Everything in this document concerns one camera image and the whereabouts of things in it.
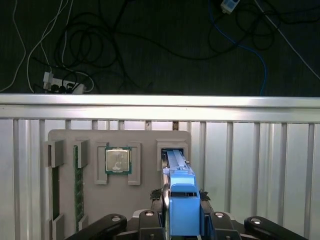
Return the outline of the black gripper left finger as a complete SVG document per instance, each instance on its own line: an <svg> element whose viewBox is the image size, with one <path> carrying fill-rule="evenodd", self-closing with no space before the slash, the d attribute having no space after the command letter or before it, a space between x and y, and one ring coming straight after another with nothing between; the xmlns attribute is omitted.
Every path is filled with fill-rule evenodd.
<svg viewBox="0 0 320 240"><path fill-rule="evenodd" d="M108 214L69 236L69 240L165 240L162 190L151 191L151 208L137 210L131 219Z"/></svg>

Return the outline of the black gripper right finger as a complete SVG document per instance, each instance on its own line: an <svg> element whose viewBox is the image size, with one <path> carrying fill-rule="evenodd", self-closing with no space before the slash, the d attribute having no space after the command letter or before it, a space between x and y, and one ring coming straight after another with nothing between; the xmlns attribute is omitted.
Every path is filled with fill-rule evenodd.
<svg viewBox="0 0 320 240"><path fill-rule="evenodd" d="M200 194L200 230L202 240L302 240L303 236L262 216L250 216L238 222L228 212L214 211L208 192Z"/></svg>

